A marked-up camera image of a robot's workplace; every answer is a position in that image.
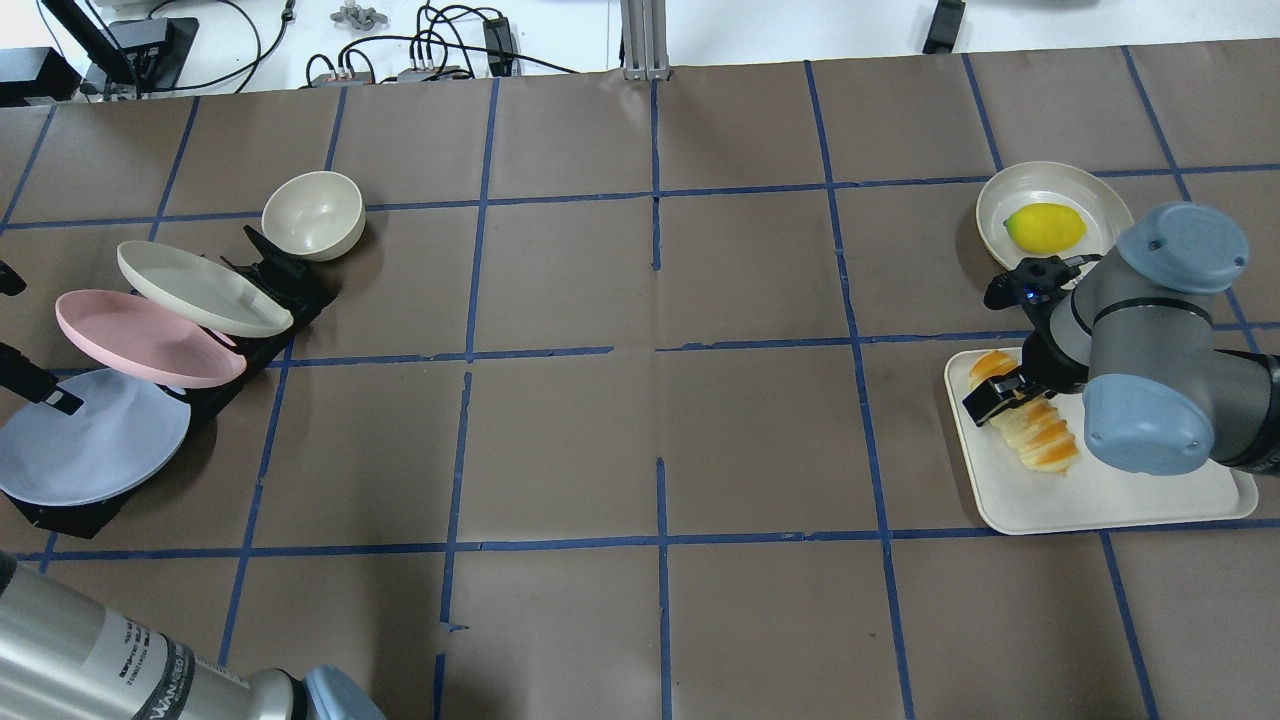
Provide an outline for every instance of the white floor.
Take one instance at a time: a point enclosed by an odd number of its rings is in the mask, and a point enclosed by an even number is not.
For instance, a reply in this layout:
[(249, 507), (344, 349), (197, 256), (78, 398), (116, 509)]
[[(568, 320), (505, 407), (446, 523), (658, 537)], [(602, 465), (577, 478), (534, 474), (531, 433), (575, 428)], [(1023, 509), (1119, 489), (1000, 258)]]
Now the white floor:
[[(99, 0), (120, 3), (127, 0)], [(159, 0), (105, 8), (108, 22), (134, 19)], [(338, 26), (329, 14), (342, 0), (297, 0), (297, 20), (280, 49), (262, 63), (250, 90), (298, 87), (314, 53), (330, 58), (347, 42), (374, 33), (412, 35), (420, 0), (358, 0), (389, 18), (387, 26), (358, 32)], [(488, 0), (503, 10), (517, 32), (521, 53), (577, 70), (617, 67), (621, 37), (618, 0)], [(51, 45), (36, 12), (38, 0), (5, 0), (0, 47)], [(253, 17), (264, 45), (279, 29), (283, 0), (239, 0)], [(667, 32), (673, 65), (772, 63), (799, 59), (908, 55), (920, 51), (936, 0), (668, 0)], [(196, 17), (201, 29), (183, 74), (198, 83), (243, 65), (255, 56), (244, 19), (212, 0), (183, 0), (161, 12)], [(49, 18), (72, 64), (88, 65), (69, 35)], [(484, 45), (479, 20), (461, 22), (467, 44)], [(1280, 37), (1280, 0), (969, 0), (957, 51), (1083, 47)], [(379, 78), (407, 65), (404, 42), (361, 46)], [(474, 54), (476, 73), (484, 54)], [(522, 63), (521, 72), (550, 72)], [(238, 79), (205, 92), (230, 92)]]

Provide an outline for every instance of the white bowl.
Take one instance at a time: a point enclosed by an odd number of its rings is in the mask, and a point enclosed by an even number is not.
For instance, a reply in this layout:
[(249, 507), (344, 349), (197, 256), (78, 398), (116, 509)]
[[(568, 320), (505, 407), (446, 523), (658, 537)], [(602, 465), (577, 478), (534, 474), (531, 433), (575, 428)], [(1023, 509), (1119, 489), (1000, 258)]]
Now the white bowl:
[(1080, 168), (1048, 161), (1010, 165), (987, 181), (977, 209), (982, 242), (1005, 269), (1012, 270), (1023, 258), (1047, 258), (1018, 247), (1005, 229), (1010, 215), (1034, 202), (1066, 205), (1084, 220), (1084, 237), (1057, 252), (1064, 258), (1105, 255), (1115, 246), (1116, 236), (1133, 225), (1133, 215), (1116, 191)]
[(365, 199), (347, 176), (316, 170), (271, 193), (262, 209), (262, 234), (303, 260), (333, 260), (365, 231)]

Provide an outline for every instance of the light blue plate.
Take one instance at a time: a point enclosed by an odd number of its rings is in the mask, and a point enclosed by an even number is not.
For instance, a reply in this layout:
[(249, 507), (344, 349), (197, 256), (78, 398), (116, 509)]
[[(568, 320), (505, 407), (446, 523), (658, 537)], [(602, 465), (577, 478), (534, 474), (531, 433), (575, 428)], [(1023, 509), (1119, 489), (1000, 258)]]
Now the light blue plate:
[(84, 405), (64, 415), (26, 405), (0, 427), (0, 489), (47, 506), (86, 505), (125, 492), (178, 451), (191, 406), (111, 369), (61, 383)]

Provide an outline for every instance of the rectangular tray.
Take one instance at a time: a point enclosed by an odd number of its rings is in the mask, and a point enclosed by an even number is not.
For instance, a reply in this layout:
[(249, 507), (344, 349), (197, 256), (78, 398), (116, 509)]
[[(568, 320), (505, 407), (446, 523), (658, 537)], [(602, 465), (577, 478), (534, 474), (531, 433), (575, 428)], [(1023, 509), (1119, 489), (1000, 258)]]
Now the rectangular tray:
[[(1021, 348), (1004, 350), (1021, 360)], [(1170, 477), (1126, 473), (1102, 462), (1084, 445), (1084, 404), (1079, 395), (1060, 395), (1050, 402), (1075, 436), (1080, 457), (1065, 475), (1028, 470), (1000, 430), (977, 427), (964, 409), (969, 370), (986, 352), (972, 350), (952, 356), (943, 379), (978, 512), (992, 529), (1024, 536), (1226, 520), (1244, 518), (1257, 507), (1253, 475), (1213, 461), (1194, 473)]]

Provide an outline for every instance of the black pole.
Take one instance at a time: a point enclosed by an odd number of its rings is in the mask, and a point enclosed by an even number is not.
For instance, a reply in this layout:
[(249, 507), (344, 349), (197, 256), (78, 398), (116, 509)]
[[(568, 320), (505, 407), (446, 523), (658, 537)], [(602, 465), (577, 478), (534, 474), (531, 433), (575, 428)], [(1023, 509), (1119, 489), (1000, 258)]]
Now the black pole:
[(79, 9), (76, 0), (40, 0), (49, 8), (49, 12), (58, 18), (58, 22), (63, 23), (67, 32), (72, 33), (76, 42), (79, 42), (82, 47), (88, 53), (90, 60), (93, 64), (102, 68), (106, 77), (120, 85), (133, 85), (133, 72), (129, 69), (129, 63), (124, 54), (116, 47), (106, 35), (97, 28), (96, 24), (84, 10)]

